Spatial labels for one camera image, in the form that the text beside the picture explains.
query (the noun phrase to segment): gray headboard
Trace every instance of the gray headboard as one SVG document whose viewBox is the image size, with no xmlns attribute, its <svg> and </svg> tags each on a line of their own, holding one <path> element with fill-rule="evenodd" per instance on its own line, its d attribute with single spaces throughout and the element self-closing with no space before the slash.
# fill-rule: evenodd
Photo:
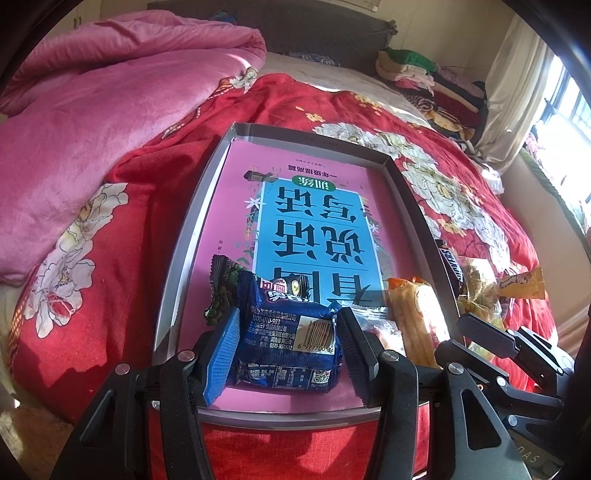
<svg viewBox="0 0 591 480">
<path fill-rule="evenodd" d="M 397 33 L 393 21 L 320 0 L 168 0 L 150 3 L 148 9 L 202 20 L 224 10 L 239 25 L 259 29 L 268 51 L 327 55 L 370 76 L 375 76 L 378 50 Z"/>
</svg>

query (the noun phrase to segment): green label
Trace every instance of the green label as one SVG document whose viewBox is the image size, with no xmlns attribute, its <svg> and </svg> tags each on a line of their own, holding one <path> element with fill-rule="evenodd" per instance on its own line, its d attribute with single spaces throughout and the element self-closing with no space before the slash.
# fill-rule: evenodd
<svg viewBox="0 0 591 480">
<path fill-rule="evenodd" d="M 333 192 L 336 190 L 335 184 L 328 180 L 313 179 L 296 175 L 291 179 L 298 187 L 308 187 L 310 189 L 325 190 L 326 192 Z"/>
</svg>

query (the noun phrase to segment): blue snack package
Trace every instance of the blue snack package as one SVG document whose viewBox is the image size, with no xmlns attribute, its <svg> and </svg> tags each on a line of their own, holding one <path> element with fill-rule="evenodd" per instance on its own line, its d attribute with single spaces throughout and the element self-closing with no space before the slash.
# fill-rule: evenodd
<svg viewBox="0 0 591 480">
<path fill-rule="evenodd" d="M 322 371 L 340 365 L 340 343 L 335 334 L 340 305 L 326 307 L 266 287 L 265 280 L 253 273 L 238 272 L 241 338 L 236 360 Z"/>
<path fill-rule="evenodd" d="M 339 374 L 340 365 L 336 365 L 331 370 L 313 370 L 310 368 L 238 362 L 236 380 L 260 387 L 311 390 L 325 393 L 336 385 Z"/>
</svg>

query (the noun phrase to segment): pink book cover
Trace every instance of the pink book cover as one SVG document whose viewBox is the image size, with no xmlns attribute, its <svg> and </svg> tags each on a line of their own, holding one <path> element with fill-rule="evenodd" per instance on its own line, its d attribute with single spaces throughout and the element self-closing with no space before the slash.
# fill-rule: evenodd
<svg viewBox="0 0 591 480">
<path fill-rule="evenodd" d="M 383 304 L 384 280 L 416 274 L 404 227 L 376 170 L 234 140 L 207 213 L 189 281 L 178 349 L 210 329 L 213 255 L 268 280 L 305 274 L 310 300 Z M 313 413 L 361 407 L 343 366 L 328 393 L 227 387 L 212 408 Z"/>
</svg>

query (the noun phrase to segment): red bedspread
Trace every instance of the red bedspread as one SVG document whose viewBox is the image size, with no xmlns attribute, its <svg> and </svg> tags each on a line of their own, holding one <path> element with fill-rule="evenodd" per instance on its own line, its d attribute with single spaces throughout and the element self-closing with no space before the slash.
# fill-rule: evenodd
<svg viewBox="0 0 591 480">
<path fill-rule="evenodd" d="M 11 366 L 16 380 L 55 413 L 76 421 L 118 362 L 149 365 L 164 279 L 187 205 L 233 122 L 316 131 L 391 153 L 435 236 L 460 255 L 491 260 L 497 270 L 509 261 L 537 266 L 519 224 L 469 159 L 440 134 L 406 124 L 362 96 L 322 92 L 284 74 L 250 86 L 248 78 L 222 82 L 166 138 L 126 155 L 32 274 L 15 314 Z M 547 301 L 517 301 L 507 326 L 519 325 L 549 338 L 554 323 Z M 515 386 L 532 387 L 515 365 L 499 363 Z M 426 414 L 420 415 L 417 468 L 427 459 Z M 152 433 L 158 439 L 158 429 Z M 374 433 L 375 423 L 325 432 L 204 426 L 216 476 L 228 479 L 361 478 Z M 161 474 L 158 449 L 153 452 L 154 473 Z"/>
</svg>

